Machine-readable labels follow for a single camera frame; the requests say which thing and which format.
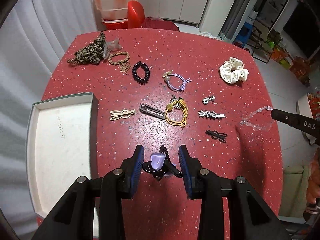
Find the yellow hair tie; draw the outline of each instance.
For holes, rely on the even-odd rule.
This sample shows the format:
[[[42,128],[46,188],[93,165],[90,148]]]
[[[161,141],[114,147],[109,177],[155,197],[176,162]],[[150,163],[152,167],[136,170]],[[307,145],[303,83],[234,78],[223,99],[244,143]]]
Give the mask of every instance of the yellow hair tie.
[[[182,110],[182,113],[183,113],[183,118],[182,118],[181,122],[173,121],[173,120],[169,119],[169,117],[168,117],[168,112],[171,112],[173,107],[174,107],[174,105],[177,104],[177,103],[180,103],[181,110]],[[179,126],[180,125],[182,128],[184,128],[186,126],[186,124],[187,124],[187,116],[188,116],[188,108],[187,108],[186,102],[182,98],[179,98],[179,100],[176,100],[176,101],[174,101],[172,103],[167,104],[164,116],[165,116],[166,121],[169,124],[174,125],[174,126]]]

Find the screw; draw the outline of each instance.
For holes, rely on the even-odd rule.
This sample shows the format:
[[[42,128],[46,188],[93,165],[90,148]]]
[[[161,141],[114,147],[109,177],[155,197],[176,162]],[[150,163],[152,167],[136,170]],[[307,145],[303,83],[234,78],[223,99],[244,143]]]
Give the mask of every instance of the screw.
[[[117,169],[113,170],[113,174],[115,174],[115,175],[120,175],[122,172],[123,172],[123,170],[120,169],[120,168],[117,168]]]
[[[243,183],[245,183],[245,178],[242,177],[242,176],[239,176],[239,177],[237,178],[237,181],[238,181],[240,184],[243,184]]]
[[[209,170],[207,170],[207,169],[201,169],[201,170],[200,170],[200,174],[201,174],[201,175],[204,175],[204,176],[205,176],[205,175],[208,175],[208,174],[209,174]]]
[[[85,182],[85,179],[86,179],[85,176],[80,176],[80,177],[78,177],[77,182],[83,183],[83,182]]]

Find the curtain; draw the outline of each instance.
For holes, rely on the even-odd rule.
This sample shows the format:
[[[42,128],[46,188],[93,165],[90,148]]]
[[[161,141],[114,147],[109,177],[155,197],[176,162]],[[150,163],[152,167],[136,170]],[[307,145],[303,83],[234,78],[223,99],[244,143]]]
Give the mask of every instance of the curtain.
[[[20,239],[37,228],[25,163],[31,106],[74,38],[99,22],[92,0],[19,0],[0,29],[0,208]]]
[[[230,12],[222,26],[219,36],[224,39],[232,39],[235,34],[241,18],[248,6],[249,0],[235,0]]]

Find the red table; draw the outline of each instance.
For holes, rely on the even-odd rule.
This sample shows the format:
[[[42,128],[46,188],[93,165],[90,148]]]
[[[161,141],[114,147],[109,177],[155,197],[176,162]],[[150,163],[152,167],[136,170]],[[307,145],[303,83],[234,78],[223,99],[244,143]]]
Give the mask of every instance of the red table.
[[[146,85],[137,84],[130,75],[107,61],[100,65],[70,67],[68,58],[92,42],[99,33],[76,37],[54,71],[43,100],[92,91],[99,100],[97,158],[99,175],[121,165],[132,156],[137,144],[145,149],[145,161],[164,144],[173,163],[178,164],[178,148],[185,144],[191,157],[197,157],[204,168],[218,176],[246,177],[277,214],[282,191],[282,158],[276,123],[269,132],[254,132],[239,126],[239,121],[260,107],[270,105],[267,89],[250,54],[231,44],[198,36],[157,29],[106,31],[106,39],[119,37],[123,51],[130,54],[131,64],[148,64],[151,77]],[[247,82],[229,85],[219,76],[219,67],[229,57],[239,58],[249,70]],[[192,82],[182,93],[171,91],[162,74],[173,70]],[[181,84],[172,78],[174,86]],[[145,103],[165,110],[171,96],[185,99],[189,111],[187,126],[174,127],[167,122],[139,113]],[[202,99],[214,94],[218,105],[203,105]],[[136,109],[129,119],[110,121],[111,110]],[[223,113],[223,120],[198,117],[200,110]],[[173,116],[180,117],[176,110]],[[227,143],[212,140],[207,129],[227,133]],[[123,200],[127,240],[196,239],[200,200],[187,200],[183,180],[176,177],[159,183],[143,172],[133,200]],[[226,239],[229,238],[228,212],[225,208]]]

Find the blue plastic stool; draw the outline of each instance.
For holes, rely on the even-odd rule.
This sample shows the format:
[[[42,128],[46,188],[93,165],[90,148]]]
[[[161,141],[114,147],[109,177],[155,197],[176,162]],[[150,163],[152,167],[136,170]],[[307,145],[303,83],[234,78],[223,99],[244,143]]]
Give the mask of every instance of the blue plastic stool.
[[[247,44],[247,41],[252,33],[253,26],[247,22],[244,23],[238,35],[235,38],[235,42],[239,42],[242,48]]]

